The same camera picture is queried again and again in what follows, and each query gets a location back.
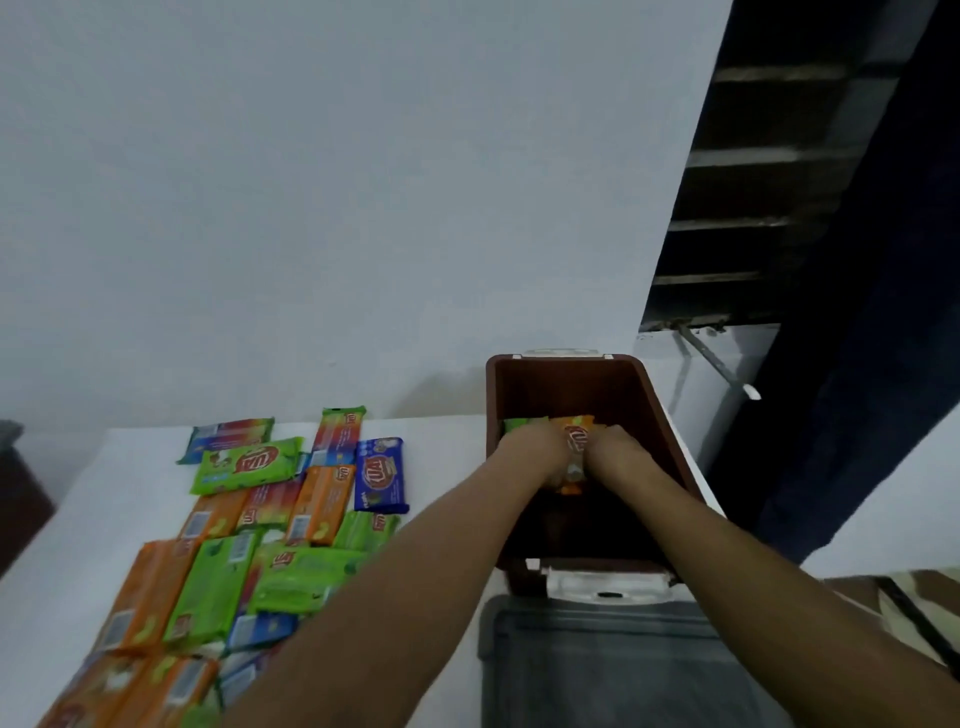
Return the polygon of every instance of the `barcode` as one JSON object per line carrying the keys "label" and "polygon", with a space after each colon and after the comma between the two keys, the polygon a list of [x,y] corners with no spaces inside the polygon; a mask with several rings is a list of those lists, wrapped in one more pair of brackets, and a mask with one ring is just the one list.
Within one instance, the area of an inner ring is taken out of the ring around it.
{"label": "barcode", "polygon": [[193,696],[201,675],[204,674],[204,667],[203,660],[190,660],[183,666],[167,693],[167,705],[184,705]]}
{"label": "barcode", "polygon": [[230,556],[227,559],[228,564],[236,564],[239,561],[247,560],[247,552],[250,550],[250,543],[253,540],[253,534],[248,531],[233,537],[233,546],[230,548]]}
{"label": "barcode", "polygon": [[220,696],[224,700],[224,707],[229,708],[254,680],[256,680],[256,665],[250,664],[221,681]]}
{"label": "barcode", "polygon": [[212,514],[213,511],[197,511],[197,513],[191,514],[190,520],[186,522],[182,533],[180,533],[180,537],[182,539],[198,538],[204,532],[206,522],[210,520]]}
{"label": "barcode", "polygon": [[306,538],[307,528],[310,527],[309,516],[296,516],[290,524],[290,538],[288,541],[301,541]]}
{"label": "barcode", "polygon": [[115,649],[123,642],[123,638],[130,629],[130,623],[133,620],[133,609],[127,609],[123,612],[116,612],[110,617],[107,623],[107,629],[104,630],[104,638],[100,640],[98,649]]}
{"label": "barcode", "polygon": [[230,649],[243,647],[253,641],[253,628],[256,626],[256,615],[238,617],[230,633]]}

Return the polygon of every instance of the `gray plastic tray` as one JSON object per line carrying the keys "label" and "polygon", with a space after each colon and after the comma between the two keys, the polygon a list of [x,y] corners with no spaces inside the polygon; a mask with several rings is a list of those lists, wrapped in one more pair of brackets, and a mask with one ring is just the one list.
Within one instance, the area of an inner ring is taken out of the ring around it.
{"label": "gray plastic tray", "polygon": [[784,728],[700,608],[498,596],[480,623],[483,728]]}

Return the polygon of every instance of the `brown plastic box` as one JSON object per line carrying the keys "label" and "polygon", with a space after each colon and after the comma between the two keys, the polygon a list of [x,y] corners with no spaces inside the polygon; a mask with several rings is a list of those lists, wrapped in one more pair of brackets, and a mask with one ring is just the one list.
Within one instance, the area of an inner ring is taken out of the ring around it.
{"label": "brown plastic box", "polygon": [[[500,441],[504,419],[573,415],[593,415],[600,425],[621,425],[658,465],[703,500],[650,377],[637,359],[623,354],[502,354],[487,362],[488,456]],[[506,571],[514,594],[546,596],[546,577],[527,570],[528,558],[557,570],[671,570],[634,512],[591,481],[589,473],[582,495],[538,491],[500,551],[497,566]]]}

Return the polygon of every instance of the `plastic bin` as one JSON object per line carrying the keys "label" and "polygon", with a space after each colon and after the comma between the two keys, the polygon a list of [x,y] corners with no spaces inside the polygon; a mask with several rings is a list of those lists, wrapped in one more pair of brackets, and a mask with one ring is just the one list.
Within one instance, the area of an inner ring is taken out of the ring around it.
{"label": "plastic bin", "polygon": [[[703,500],[693,473],[660,407],[650,377],[632,356],[503,354],[487,362],[487,455],[513,417],[593,415],[621,425],[693,496]],[[546,596],[546,577],[529,570],[670,571],[669,563],[633,511],[599,483],[579,496],[543,489],[520,515],[497,566],[515,595]]]}
{"label": "plastic bin", "polygon": [[484,728],[789,728],[693,603],[484,606]]}

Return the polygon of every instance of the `orange snack package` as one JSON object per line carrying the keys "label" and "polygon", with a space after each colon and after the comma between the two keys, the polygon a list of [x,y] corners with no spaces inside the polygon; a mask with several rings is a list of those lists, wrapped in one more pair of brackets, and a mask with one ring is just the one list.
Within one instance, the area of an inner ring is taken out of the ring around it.
{"label": "orange snack package", "polygon": [[288,546],[330,546],[347,510],[353,465],[307,468],[287,529]]}
{"label": "orange snack package", "polygon": [[245,489],[197,498],[190,516],[180,530],[182,539],[220,539],[237,526],[249,493]]}
{"label": "orange snack package", "polygon": [[566,466],[566,475],[558,490],[564,496],[579,496],[584,492],[580,484],[587,479],[584,475],[584,449],[587,447],[587,438],[593,427],[593,415],[555,417],[550,422],[563,427],[566,444],[570,448],[570,462]]}
{"label": "orange snack package", "polygon": [[147,667],[147,660],[102,655],[81,668],[37,728],[108,728]]}
{"label": "orange snack package", "polygon": [[174,728],[200,703],[217,676],[216,664],[201,658],[164,655],[151,660],[110,728]]}
{"label": "orange snack package", "polygon": [[140,548],[97,637],[96,651],[145,652],[159,643],[199,542],[150,541]]}

